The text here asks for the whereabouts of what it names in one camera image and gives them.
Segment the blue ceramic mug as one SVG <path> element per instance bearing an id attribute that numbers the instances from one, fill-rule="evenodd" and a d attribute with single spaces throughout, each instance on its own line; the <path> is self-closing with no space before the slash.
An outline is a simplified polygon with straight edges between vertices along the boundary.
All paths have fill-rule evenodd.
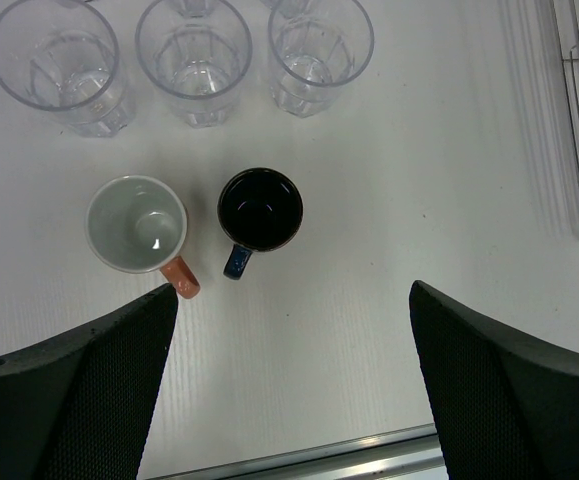
<path id="1" fill-rule="evenodd" d="M 283 173 L 255 167 L 236 174 L 217 204 L 220 226 L 233 243 L 223 275 L 238 280 L 252 254 L 272 252 L 290 242 L 303 212 L 299 190 Z"/>

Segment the clear glass cup five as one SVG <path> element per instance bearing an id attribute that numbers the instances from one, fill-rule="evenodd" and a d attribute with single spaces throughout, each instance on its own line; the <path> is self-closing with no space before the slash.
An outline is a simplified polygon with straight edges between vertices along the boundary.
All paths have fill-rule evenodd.
<path id="1" fill-rule="evenodd" d="M 193 128 L 223 124 L 235 109 L 253 57 L 250 29 L 228 1 L 154 1 L 139 18 L 138 62 Z"/>

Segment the clear glass cup four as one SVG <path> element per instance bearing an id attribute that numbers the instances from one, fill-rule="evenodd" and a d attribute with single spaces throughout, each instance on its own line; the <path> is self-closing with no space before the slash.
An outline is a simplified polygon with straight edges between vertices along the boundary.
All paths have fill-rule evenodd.
<path id="1" fill-rule="evenodd" d="M 375 32 L 350 1 L 277 1 L 267 23 L 269 83 L 277 107 L 299 118 L 327 110 L 369 65 Z"/>

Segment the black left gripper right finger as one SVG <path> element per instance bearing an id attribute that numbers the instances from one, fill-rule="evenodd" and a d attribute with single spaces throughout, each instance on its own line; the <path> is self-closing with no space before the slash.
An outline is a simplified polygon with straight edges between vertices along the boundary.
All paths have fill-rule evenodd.
<path id="1" fill-rule="evenodd" d="M 579 479 L 579 353 L 416 281 L 410 323 L 452 479 Z"/>

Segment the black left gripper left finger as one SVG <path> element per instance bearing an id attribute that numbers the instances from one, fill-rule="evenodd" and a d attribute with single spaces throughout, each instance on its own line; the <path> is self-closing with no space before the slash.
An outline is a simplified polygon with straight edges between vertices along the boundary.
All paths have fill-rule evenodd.
<path id="1" fill-rule="evenodd" d="M 129 304 L 0 356 L 0 479 L 134 479 L 178 295 Z"/>

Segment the pink ceramic mug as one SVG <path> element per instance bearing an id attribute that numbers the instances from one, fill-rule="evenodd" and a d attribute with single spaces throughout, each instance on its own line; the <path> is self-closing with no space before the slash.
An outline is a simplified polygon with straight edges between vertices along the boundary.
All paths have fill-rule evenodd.
<path id="1" fill-rule="evenodd" d="M 181 297 L 191 299 L 200 284 L 180 255 L 187 233 L 183 202 L 168 185 L 145 175 L 105 183 L 85 216 L 86 239 L 100 261 L 128 274 L 159 271 Z"/>

